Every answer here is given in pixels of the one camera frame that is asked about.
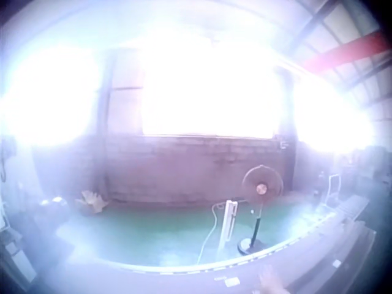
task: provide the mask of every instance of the green epoxy floor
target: green epoxy floor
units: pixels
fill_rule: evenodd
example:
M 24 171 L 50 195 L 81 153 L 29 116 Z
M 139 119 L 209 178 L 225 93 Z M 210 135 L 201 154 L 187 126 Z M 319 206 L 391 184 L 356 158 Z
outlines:
M 240 203 L 232 240 L 219 259 L 239 257 L 237 243 L 252 236 L 255 214 Z M 328 212 L 309 204 L 269 205 L 263 210 L 258 239 L 273 246 L 299 235 Z M 218 225 L 208 240 L 200 263 L 217 261 L 223 209 L 216 209 Z M 183 266 L 197 262 L 202 244 L 212 229 L 211 208 L 133 209 L 107 207 L 95 216 L 74 215 L 58 236 L 96 257 L 113 262 L 148 266 Z

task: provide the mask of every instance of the steel beam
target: steel beam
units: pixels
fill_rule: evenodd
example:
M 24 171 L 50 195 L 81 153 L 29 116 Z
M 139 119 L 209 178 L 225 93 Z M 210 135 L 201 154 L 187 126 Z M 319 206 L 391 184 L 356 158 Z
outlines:
M 317 74 L 346 63 L 374 56 L 388 51 L 390 48 L 384 35 L 377 31 L 322 53 L 306 61 L 303 67 Z
M 361 106 L 361 109 L 366 110 L 366 109 L 372 107 L 373 105 L 376 105 L 378 103 L 382 103 L 382 102 L 389 100 L 389 99 L 392 99 L 392 94 L 387 94 L 387 95 L 381 96 L 379 98 L 373 99 L 370 102 L 363 104 Z
M 381 119 L 373 119 L 370 121 L 371 123 L 382 123 L 384 121 L 392 121 L 392 118 L 381 118 Z
M 295 50 L 304 42 L 304 40 L 311 34 L 311 32 L 322 23 L 324 18 L 326 18 L 339 4 L 340 0 L 327 0 L 326 3 L 316 12 L 313 18 L 308 22 L 305 27 L 297 34 L 294 39 L 290 42 L 285 54 L 292 55 Z
M 346 87 L 343 88 L 343 90 L 349 91 L 349 90 L 353 89 L 358 84 L 366 81 L 368 78 L 374 76 L 375 74 L 379 73 L 380 71 L 386 69 L 389 66 L 392 66 L 392 59 L 389 59 L 388 61 L 381 63 L 380 65 L 374 67 L 370 72 L 364 74 L 362 77 L 355 80 L 354 82 L 349 83 Z

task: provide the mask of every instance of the electric fan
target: electric fan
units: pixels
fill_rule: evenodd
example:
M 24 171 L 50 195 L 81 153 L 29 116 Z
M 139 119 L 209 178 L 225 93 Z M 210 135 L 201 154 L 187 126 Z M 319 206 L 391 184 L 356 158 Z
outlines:
M 243 255 L 261 251 L 265 245 L 258 239 L 257 232 L 260 226 L 263 205 L 282 194 L 283 180 L 280 174 L 273 168 L 259 165 L 250 169 L 242 182 L 242 196 L 256 206 L 258 216 L 252 238 L 246 238 L 238 243 L 238 250 Z

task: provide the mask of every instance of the concrete wall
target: concrete wall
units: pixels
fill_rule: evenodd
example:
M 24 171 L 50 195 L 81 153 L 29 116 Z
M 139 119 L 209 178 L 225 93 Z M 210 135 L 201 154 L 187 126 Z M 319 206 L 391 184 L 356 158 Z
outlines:
M 43 190 L 79 197 L 94 187 L 94 139 L 35 148 Z M 248 169 L 265 164 L 283 173 L 278 143 L 216 137 L 133 137 L 107 141 L 110 197 L 128 203 L 191 205 L 237 197 Z

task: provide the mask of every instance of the white cable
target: white cable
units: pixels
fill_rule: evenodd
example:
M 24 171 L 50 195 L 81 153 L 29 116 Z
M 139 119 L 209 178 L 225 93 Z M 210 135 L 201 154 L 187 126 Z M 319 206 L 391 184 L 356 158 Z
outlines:
M 213 226 L 213 228 L 211 229 L 211 231 L 209 231 L 207 237 L 205 238 L 205 240 L 204 240 L 204 242 L 203 242 L 202 249 L 200 250 L 200 254 L 198 255 L 198 258 L 197 258 L 197 264 L 200 263 L 200 259 L 202 258 L 203 251 L 204 251 L 204 247 L 206 246 L 206 243 L 207 243 L 209 237 L 211 237 L 211 235 L 213 234 L 213 232 L 214 232 L 215 229 L 216 229 L 216 225 L 217 225 L 217 223 L 218 223 L 218 218 L 217 218 L 217 216 L 216 216 L 216 213 L 215 213 L 214 208 L 215 208 L 215 206 L 217 206 L 217 205 L 219 205 L 219 204 L 221 204 L 221 203 L 216 203 L 216 204 L 214 204 L 214 205 L 211 207 L 211 211 L 213 212 L 213 215 L 214 215 L 214 218 L 215 218 L 214 226 Z

